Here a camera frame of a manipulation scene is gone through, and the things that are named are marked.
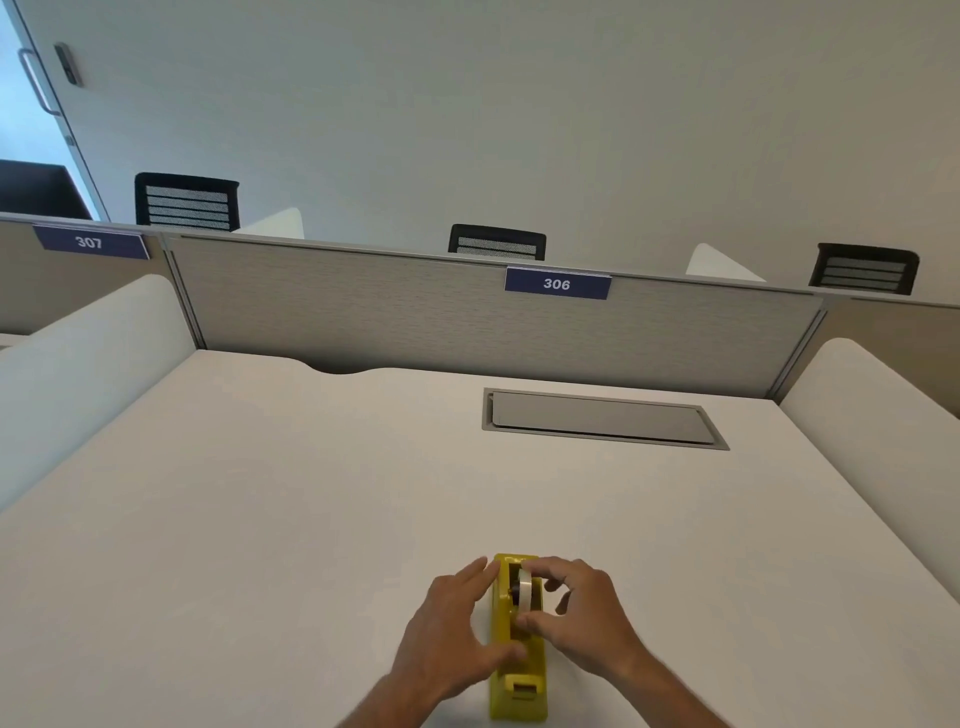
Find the number sign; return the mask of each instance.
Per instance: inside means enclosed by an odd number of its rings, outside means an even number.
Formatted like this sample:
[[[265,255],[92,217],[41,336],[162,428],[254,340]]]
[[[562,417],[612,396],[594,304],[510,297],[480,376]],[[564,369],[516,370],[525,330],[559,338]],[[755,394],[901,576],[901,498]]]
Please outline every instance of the number sign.
[[[57,228],[52,225],[34,225],[40,244],[48,251],[112,255],[150,260],[150,252],[143,235],[135,232],[106,232],[82,228]]]
[[[568,273],[510,266],[507,268],[507,282],[504,290],[605,301],[607,294],[610,293],[611,280],[610,276],[592,273]]]

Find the white curved divider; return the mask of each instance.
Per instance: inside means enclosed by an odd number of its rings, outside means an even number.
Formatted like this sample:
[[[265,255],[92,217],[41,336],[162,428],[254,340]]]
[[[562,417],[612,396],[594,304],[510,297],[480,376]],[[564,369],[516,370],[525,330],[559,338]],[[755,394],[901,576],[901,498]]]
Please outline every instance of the white curved divider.
[[[170,282],[144,276],[0,352],[0,509],[196,347]]]
[[[715,279],[766,281],[748,268],[744,268],[733,258],[722,254],[707,243],[701,243],[693,249],[690,262],[686,266],[688,276],[704,276]]]
[[[303,219],[296,207],[287,207],[255,223],[237,228],[234,232],[241,235],[266,235],[268,237],[289,237],[303,239]]]
[[[850,339],[826,342],[781,407],[960,601],[960,420]]]

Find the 307 sign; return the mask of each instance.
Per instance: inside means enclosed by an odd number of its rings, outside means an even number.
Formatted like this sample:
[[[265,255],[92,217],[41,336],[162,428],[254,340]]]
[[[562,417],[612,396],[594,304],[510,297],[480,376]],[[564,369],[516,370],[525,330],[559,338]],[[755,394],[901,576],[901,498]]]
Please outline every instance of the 307 sign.
[[[135,232],[92,231],[53,225],[34,225],[34,232],[40,245],[48,251],[150,259],[143,235]]]

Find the clear tape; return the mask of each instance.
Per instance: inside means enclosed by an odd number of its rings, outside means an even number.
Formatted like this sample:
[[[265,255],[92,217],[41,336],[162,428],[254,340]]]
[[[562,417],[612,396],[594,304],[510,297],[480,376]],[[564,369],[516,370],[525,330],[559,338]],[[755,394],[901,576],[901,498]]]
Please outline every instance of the clear tape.
[[[521,569],[517,575],[517,580],[520,586],[520,599],[517,605],[517,611],[523,614],[524,612],[530,611],[530,603],[534,596],[534,579],[529,571]]]

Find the door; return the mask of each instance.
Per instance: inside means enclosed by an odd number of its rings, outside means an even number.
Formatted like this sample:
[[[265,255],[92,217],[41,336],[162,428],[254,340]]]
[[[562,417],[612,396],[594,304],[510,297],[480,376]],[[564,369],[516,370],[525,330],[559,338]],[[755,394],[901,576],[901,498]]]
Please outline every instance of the door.
[[[0,3],[0,159],[66,168],[90,216],[108,220],[12,0]]]

